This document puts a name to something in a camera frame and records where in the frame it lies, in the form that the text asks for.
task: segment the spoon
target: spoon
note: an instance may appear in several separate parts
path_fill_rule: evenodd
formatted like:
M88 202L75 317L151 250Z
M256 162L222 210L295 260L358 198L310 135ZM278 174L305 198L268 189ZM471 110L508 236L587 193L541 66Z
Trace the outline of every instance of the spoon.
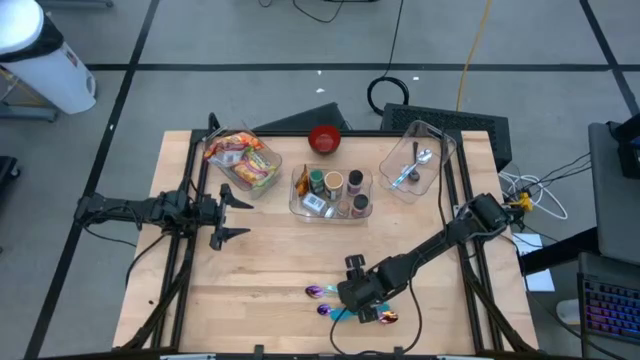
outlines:
M396 181L393 182L393 184L391 185L391 189L396 189L398 186L400 186L400 184L402 184L402 182L404 181L404 179L407 178L407 176L409 176L409 174L411 173L411 171L413 171L413 169L416 168L416 166L418 165L424 165L426 163L429 162L429 160L431 159L431 150L429 149L424 149L422 151L420 151L418 153L418 156L416 157L416 162L409 166L403 173L402 175L400 175L399 178L396 179Z

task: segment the red bowl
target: red bowl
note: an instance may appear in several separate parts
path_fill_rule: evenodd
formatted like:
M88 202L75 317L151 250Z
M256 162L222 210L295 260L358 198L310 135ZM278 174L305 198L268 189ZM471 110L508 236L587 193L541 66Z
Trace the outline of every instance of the red bowl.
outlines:
M340 146L340 130L331 125L320 125L309 134L309 146L318 154L328 155Z

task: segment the wooden tabletop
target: wooden tabletop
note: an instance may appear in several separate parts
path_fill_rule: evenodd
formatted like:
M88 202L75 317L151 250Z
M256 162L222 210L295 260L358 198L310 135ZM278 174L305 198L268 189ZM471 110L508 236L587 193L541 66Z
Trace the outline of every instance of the wooden tabletop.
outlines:
M177 188L184 171L189 137L190 132L165 133L152 196ZM463 132L463 138L474 194L491 192L501 198L487 134ZM222 251L209 248L212 228L200 230L180 343L183 352L249 353L255 344L263 344L268 353L332 353L328 336L332 322L319 316L316 308L322 302L338 306L339 301L337 298L310 299L304 288L311 284L335 285L343 280L344 258L348 255L364 254L370 266L387 256L407 252L442 230L437 180L411 205L378 185L378 166L398 138L345 137L338 151L326 158L314 154L304 137L262 140L282 155L282 178L257 200L250 200L231 184L234 195L255 209L228 209L227 226L249 227L251 232L233 238L223 245ZM288 206L290 174L296 165L304 163L370 169L374 176L374 210L368 221L355 226L331 226L296 220ZM457 162L453 165L461 194ZM209 171L206 192L217 197L220 184L230 181L215 167ZM450 220L446 188L442 203ZM158 228L145 226L137 253L158 235ZM163 240L134 268L114 345L129 340L157 304L168 248L169 240ZM485 251L496 304L522 338L537 347L513 245L498 237L486 244ZM457 251L451 249L423 266L413 283L424 326L419 343L410 353L472 354ZM399 315L398 322L392 325L363 325L355 319L340 322L335 331L337 345L348 353L391 351L394 346L408 346L417 331L416 309L409 291L391 300L390 305ZM486 316L479 301L478 308L484 344L490 348ZM166 323L173 323L173 309L168 311ZM165 329L163 343L167 344L170 327Z

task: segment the clear plastic container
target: clear plastic container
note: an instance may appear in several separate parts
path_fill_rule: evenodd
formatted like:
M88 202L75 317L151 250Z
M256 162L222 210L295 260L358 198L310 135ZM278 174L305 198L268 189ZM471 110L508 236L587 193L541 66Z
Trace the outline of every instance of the clear plastic container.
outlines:
M391 191L392 194L407 203L414 203L424 195L440 172L441 139L447 142L448 149L442 164L444 165L451 154L456 151L456 141L449 135L443 134L437 128L424 121L416 120L391 150L387 158L380 163L380 186ZM425 164L418 164L415 172L419 179L409 176L399 183L403 173L414 164L414 142L417 142L418 154L423 150L431 151L431 157Z
M251 200L266 193L281 176L282 156L250 130L218 129L205 140L204 157L239 189L249 192Z
M367 218L373 212L373 199L371 197L373 176L371 175L371 171L369 171L368 169L362 169L362 168L349 169L349 170L334 169L330 166L309 165L309 164L307 164L307 169L309 173L311 173L313 170L322 170L323 177L326 176L329 172L335 171L340 173L340 175L342 175L342 178L344 181L343 181L340 195L336 200L330 200L329 196L326 194L325 191L314 193L311 190L311 184L310 184L309 192L314 193L315 195L317 195L327 203L324 210L320 214L316 214L302 205L304 196L301 196L301 197L298 196L298 191L296 190L296 183L298 182L298 179L300 179L300 176L304 171L304 165L296 166L291 172L291 189L289 192L289 210L291 210L291 212L296 216L298 220L306 223L340 224L340 225L358 225L367 221ZM357 194L349 194L349 191L348 191L349 173L353 170L359 170L360 172L362 172L362 175L363 175L360 191ZM354 203L354 199L358 195L365 195L368 198L369 202L367 207L364 209L364 211L361 214L357 214L356 216L354 216L353 203ZM349 204L349 210L348 212L345 213L344 216L340 215L337 209L338 204L341 201L345 201ZM327 210L330 208L333 208L333 215L327 218L325 217L325 215L327 213Z

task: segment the white trash can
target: white trash can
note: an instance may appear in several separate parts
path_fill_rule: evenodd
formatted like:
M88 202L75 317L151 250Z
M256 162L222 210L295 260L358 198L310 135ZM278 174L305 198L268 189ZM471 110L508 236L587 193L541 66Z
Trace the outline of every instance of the white trash can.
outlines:
M67 114L96 103L96 80L35 0L0 0L0 65Z

